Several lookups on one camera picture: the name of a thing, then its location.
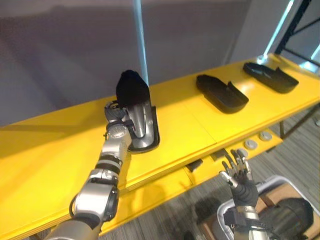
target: robotic arm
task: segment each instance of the robotic arm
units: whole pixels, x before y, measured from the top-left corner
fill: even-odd
[[[224,223],[234,226],[235,240],[269,240],[256,211],[259,194],[248,161],[239,150],[231,150],[231,153],[235,162],[227,154],[231,168],[222,162],[225,171],[219,175],[229,184],[236,209],[224,214]]]
[[[104,222],[114,218],[117,212],[118,179],[132,143],[129,133],[131,122],[119,120],[125,112],[112,102],[105,107],[109,121],[105,141],[95,168],[70,204],[71,219],[61,223],[46,240],[96,240]]]
[[[46,240],[96,240],[103,223],[116,215],[119,173],[127,152],[150,151],[160,142],[156,107],[151,105],[148,85],[137,72],[121,74],[116,99],[104,107],[108,120],[105,141],[95,168],[71,201],[71,219],[62,222]]]

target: gray wall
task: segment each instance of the gray wall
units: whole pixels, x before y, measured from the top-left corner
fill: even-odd
[[[0,125],[114,95],[140,70],[131,0],[3,0],[0,16]]]
[[[225,63],[250,0],[142,0],[149,83]]]
[[[0,126],[114,95],[122,71],[140,72],[132,1],[0,1]],[[152,85],[262,54],[289,0],[141,2]],[[294,43],[303,53],[317,47],[312,31]]]

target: yellow tabletop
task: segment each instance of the yellow tabletop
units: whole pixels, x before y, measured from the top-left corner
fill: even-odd
[[[247,75],[242,70],[244,62],[150,88],[152,104],[157,107],[160,145],[153,151],[128,156],[119,183],[123,198],[320,101],[317,77],[285,58],[271,54],[264,64],[280,67],[299,81],[287,94],[277,93]],[[232,81],[249,98],[245,108],[224,114],[211,105],[196,88],[196,76],[204,73],[225,83]],[[91,101],[0,128],[0,240],[19,238],[68,217],[69,203],[94,168],[104,141],[103,107],[114,99]]]

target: gray carpet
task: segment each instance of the gray carpet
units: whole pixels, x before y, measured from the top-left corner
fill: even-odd
[[[304,114],[301,112],[286,120],[285,129],[293,126]],[[283,144],[249,161],[256,182],[275,174],[282,175],[291,180],[318,210],[320,127],[315,125],[315,118],[319,117],[320,113],[315,114]],[[271,129],[279,133],[278,125]],[[178,240],[186,230],[190,230],[197,240],[202,240],[204,237],[196,224],[197,216],[210,215],[215,211],[217,201],[225,202],[230,198],[227,184],[215,177],[108,232],[100,240]]]

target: metal leg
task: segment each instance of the metal leg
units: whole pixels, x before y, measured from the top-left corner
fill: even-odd
[[[39,237],[39,235],[37,233],[29,236],[29,239],[30,240],[41,240],[41,238]]]
[[[280,124],[280,138],[286,139],[289,137],[298,127],[300,127],[305,121],[307,121],[318,109],[320,104],[314,106],[300,121],[298,121],[288,132],[285,133],[284,121],[281,121]]]
[[[285,135],[285,122],[281,121],[279,122],[279,127],[280,127],[280,138],[284,139],[284,135]]]
[[[320,63],[317,62],[317,61],[312,60],[310,57],[303,56],[303,55],[301,55],[300,53],[295,52],[295,51],[292,51],[291,49],[286,48],[286,47],[284,47],[282,50],[285,50],[285,51],[287,51],[288,53],[291,53],[291,54],[293,54],[293,55],[295,55],[295,56],[297,56],[297,57],[299,57],[299,58],[301,58],[301,59],[304,59],[304,60],[306,60],[306,61],[308,61],[308,62],[310,62],[310,63],[312,63],[312,64],[314,64],[314,65],[317,65],[318,67],[320,67]]]
[[[299,9],[296,11],[296,14],[294,15],[288,29],[286,30],[285,34],[283,35],[278,47],[275,50],[275,54],[280,54],[284,47],[286,46],[287,42],[289,41],[289,38],[294,33],[294,30],[296,29],[296,26],[300,22],[302,16],[304,15],[307,7],[309,6],[311,0],[303,0]]]

